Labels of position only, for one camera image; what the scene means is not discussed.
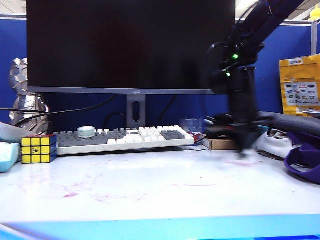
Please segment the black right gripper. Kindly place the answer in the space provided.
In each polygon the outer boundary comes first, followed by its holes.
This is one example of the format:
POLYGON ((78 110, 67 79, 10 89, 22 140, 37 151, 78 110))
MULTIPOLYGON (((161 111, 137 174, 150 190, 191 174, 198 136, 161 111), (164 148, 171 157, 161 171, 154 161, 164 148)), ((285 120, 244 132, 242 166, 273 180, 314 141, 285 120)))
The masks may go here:
POLYGON ((217 95, 228 96, 227 114, 207 117, 211 122, 207 133, 237 133, 234 137, 240 158, 245 158, 245 150, 252 149, 262 135, 254 131, 257 125, 270 122, 271 116, 258 114, 255 93, 255 67, 239 66, 211 73, 209 83, 217 95))

